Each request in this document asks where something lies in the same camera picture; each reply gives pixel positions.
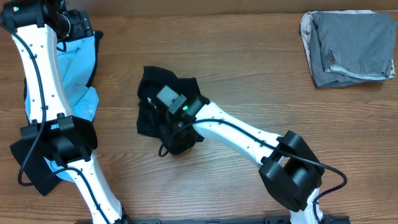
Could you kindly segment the black t-shirt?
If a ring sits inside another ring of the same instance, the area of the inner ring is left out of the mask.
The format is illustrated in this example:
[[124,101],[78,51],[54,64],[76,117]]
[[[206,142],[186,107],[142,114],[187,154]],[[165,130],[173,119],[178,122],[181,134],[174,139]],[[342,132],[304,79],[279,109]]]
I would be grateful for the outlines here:
[[[145,66],[143,76],[138,86],[139,114],[137,119],[137,132],[144,136],[160,139],[165,143],[168,132],[171,131],[175,121],[171,115],[166,114],[166,109],[157,101],[157,94],[164,86],[170,87],[178,94],[187,98],[201,95],[197,79],[179,78],[174,72],[156,66]],[[205,138],[198,134],[196,142]]]

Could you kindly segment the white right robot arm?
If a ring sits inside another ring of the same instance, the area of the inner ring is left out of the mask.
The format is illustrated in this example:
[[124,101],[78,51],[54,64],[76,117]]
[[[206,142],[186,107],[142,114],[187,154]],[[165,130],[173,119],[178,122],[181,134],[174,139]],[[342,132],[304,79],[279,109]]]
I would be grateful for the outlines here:
[[156,95],[165,118],[162,147],[177,155],[205,138],[220,142],[249,159],[258,169],[269,195],[290,211],[291,223],[321,223],[315,202],[324,168],[303,138],[262,131],[223,111],[201,95],[186,97],[169,86]]

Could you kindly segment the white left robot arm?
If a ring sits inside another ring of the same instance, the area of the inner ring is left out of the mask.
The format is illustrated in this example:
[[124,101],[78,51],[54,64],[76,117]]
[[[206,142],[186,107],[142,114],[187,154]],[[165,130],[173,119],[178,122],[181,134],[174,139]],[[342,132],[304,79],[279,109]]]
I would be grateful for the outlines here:
[[28,125],[11,145],[18,178],[27,176],[42,195],[69,180],[93,223],[129,223],[96,153],[99,99],[91,84],[102,33],[91,28],[85,11],[69,10],[64,1],[5,2],[1,26],[12,35],[25,73]]

